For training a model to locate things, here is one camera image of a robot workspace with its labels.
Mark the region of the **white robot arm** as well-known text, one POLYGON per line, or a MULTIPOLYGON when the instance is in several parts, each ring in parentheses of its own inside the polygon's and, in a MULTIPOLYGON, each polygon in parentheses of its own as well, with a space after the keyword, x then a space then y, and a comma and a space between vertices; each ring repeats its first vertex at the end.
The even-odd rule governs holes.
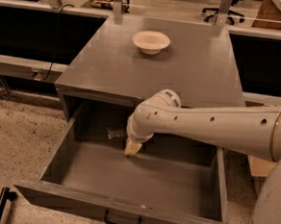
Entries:
POLYGON ((275 163, 250 224, 281 224, 281 107, 182 107, 164 89, 135 107, 127 120, 125 154, 133 156, 155 134, 177 135, 275 163))

